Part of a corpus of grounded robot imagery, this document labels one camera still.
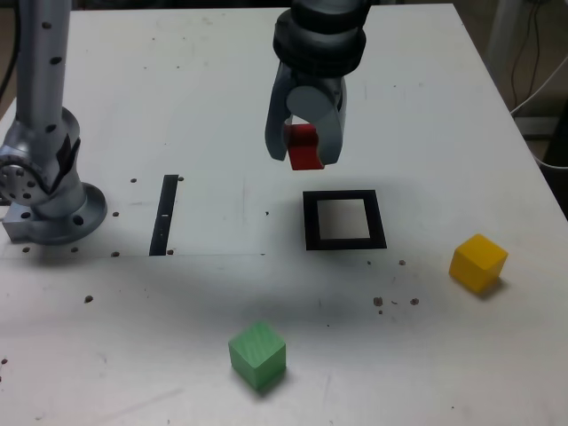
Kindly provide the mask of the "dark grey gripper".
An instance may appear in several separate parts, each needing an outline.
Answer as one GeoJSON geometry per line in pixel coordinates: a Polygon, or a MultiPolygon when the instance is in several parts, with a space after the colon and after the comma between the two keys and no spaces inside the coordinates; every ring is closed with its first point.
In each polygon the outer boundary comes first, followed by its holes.
{"type": "Polygon", "coordinates": [[[345,110],[343,77],[307,75],[281,62],[272,87],[264,132],[269,155],[277,161],[285,160],[289,139],[285,126],[292,115],[304,123],[292,126],[294,136],[290,137],[290,142],[313,147],[320,166],[337,163],[343,148],[345,110]]]}

